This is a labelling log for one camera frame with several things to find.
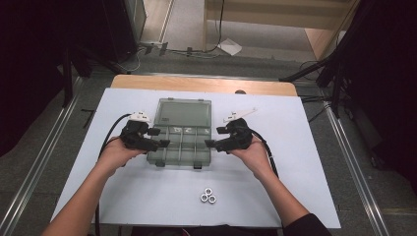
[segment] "forearm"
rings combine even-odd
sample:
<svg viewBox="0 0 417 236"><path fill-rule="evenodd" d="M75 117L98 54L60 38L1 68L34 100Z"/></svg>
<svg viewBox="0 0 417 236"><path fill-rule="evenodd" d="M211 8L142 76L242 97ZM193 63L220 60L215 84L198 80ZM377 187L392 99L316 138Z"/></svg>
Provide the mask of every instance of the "forearm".
<svg viewBox="0 0 417 236"><path fill-rule="evenodd" d="M107 174L96 167L42 235L87 235Z"/></svg>
<svg viewBox="0 0 417 236"><path fill-rule="evenodd" d="M284 227L309 213L272 171L258 174L258 179L266 189Z"/></svg>

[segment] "hand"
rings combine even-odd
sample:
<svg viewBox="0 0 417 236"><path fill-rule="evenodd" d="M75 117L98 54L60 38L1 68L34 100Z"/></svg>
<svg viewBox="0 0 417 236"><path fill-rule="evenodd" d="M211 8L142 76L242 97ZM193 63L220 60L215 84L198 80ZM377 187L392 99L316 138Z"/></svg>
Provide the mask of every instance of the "hand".
<svg viewBox="0 0 417 236"><path fill-rule="evenodd" d="M260 178L260 174L272 172L267 150L262 141L256 137L252 138L252 143L248 148L235 149L230 153L239 157L258 179Z"/></svg>
<svg viewBox="0 0 417 236"><path fill-rule="evenodd" d="M139 149L127 149L118 137L113 137L107 143L95 168L98 168L110 177L116 172L117 168L125 165L130 159L142 153L145 153L145 151Z"/></svg>

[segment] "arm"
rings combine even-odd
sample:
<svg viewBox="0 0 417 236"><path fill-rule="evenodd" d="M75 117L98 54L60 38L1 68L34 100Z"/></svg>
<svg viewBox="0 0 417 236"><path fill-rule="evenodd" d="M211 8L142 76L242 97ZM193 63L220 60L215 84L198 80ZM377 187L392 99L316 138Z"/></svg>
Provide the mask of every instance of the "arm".
<svg viewBox="0 0 417 236"><path fill-rule="evenodd" d="M247 149L235 149L231 153L242 159L262 183L284 227L309 214L273 173L260 140L253 137L252 144Z"/></svg>
<svg viewBox="0 0 417 236"><path fill-rule="evenodd" d="M47 235L87 235L101 192L116 169L142 150L127 149L119 139L110 141L78 191L43 231Z"/></svg>

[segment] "black sleeve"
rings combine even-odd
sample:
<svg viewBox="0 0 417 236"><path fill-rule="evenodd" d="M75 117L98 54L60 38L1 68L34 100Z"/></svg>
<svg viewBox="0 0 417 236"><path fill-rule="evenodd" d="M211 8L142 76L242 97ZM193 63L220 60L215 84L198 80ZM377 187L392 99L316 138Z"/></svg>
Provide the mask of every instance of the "black sleeve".
<svg viewBox="0 0 417 236"><path fill-rule="evenodd" d="M322 222L314 215L307 214L283 228L285 236L331 236Z"/></svg>

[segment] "person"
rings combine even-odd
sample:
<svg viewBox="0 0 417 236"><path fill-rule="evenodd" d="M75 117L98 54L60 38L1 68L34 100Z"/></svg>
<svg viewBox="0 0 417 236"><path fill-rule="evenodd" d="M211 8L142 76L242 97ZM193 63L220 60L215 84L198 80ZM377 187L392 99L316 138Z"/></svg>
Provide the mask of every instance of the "person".
<svg viewBox="0 0 417 236"><path fill-rule="evenodd" d="M127 149L118 138L112 138L100 159L78 191L44 229L42 235L87 235L101 192L117 168L144 150ZM264 144L253 137L247 149L230 153L239 157L266 189L278 213L285 236L330 235L319 219L309 213L288 191L270 168Z"/></svg>

